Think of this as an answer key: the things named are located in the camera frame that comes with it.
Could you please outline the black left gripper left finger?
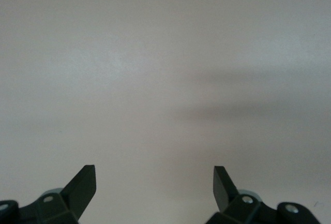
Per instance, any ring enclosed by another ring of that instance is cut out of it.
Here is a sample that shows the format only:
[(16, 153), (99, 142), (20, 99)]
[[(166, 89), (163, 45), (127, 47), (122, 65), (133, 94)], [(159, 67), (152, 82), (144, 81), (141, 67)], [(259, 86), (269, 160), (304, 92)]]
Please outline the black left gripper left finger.
[(64, 187), (44, 192), (31, 204), (1, 201), (1, 223), (78, 223), (96, 193), (96, 170), (85, 165)]

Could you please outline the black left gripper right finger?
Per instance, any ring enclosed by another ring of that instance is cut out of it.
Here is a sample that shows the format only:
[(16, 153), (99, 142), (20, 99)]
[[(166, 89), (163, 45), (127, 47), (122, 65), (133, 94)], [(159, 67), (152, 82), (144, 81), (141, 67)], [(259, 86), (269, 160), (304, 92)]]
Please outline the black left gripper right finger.
[(213, 194), (219, 211), (207, 223), (320, 223), (303, 205), (281, 202), (273, 209), (256, 193), (238, 190), (223, 166), (214, 167)]

